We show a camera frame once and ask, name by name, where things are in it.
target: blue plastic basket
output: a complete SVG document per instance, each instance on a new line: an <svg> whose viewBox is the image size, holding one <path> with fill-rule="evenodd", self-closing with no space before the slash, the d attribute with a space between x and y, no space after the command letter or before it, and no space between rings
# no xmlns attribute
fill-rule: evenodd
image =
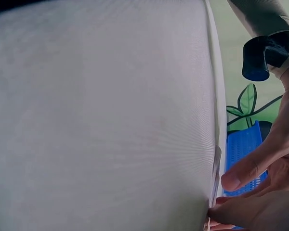
<svg viewBox="0 0 289 231"><path fill-rule="evenodd" d="M226 170L229 170L237 161L254 151L261 143L262 137L258 121L251 128L230 134L227 141ZM251 191L266 178L266 175L266 172L263 173L257 179L234 192L224 190L224 194L226 196L238 196Z"/></svg>

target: hand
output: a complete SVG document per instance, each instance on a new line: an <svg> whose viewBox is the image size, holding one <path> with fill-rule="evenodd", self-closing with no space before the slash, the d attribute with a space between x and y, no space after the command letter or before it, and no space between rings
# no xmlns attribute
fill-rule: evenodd
<svg viewBox="0 0 289 231"><path fill-rule="evenodd" d="M212 231L226 231L232 225L246 228L244 231L289 231L289 191L233 198L209 209L208 215L220 223Z"/></svg>
<svg viewBox="0 0 289 231"><path fill-rule="evenodd" d="M243 197L289 190L289 69L281 80L286 92L270 133L261 146L222 176L223 187L235 191L268 170L267 179Z"/></svg>

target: fine mesh netting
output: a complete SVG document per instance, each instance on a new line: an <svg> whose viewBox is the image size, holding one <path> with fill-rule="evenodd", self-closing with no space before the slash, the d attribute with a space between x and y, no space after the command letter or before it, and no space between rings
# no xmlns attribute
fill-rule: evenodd
<svg viewBox="0 0 289 231"><path fill-rule="evenodd" d="M202 0L0 14L0 230L201 230L215 152Z"/></svg>

